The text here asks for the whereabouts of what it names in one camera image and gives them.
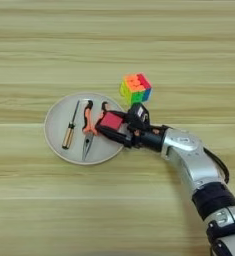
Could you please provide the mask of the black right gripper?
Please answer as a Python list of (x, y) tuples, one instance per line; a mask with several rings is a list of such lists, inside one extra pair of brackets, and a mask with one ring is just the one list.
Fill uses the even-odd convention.
[(146, 147), (156, 152), (161, 152), (165, 133), (168, 129), (167, 126), (154, 126), (150, 124), (149, 114), (138, 115), (136, 113), (126, 113), (122, 111), (109, 110), (106, 114), (111, 113), (122, 119), (125, 119), (127, 123), (127, 129), (132, 134), (131, 139), (108, 126), (97, 125), (96, 130), (103, 134), (108, 139), (122, 144), (124, 147)]

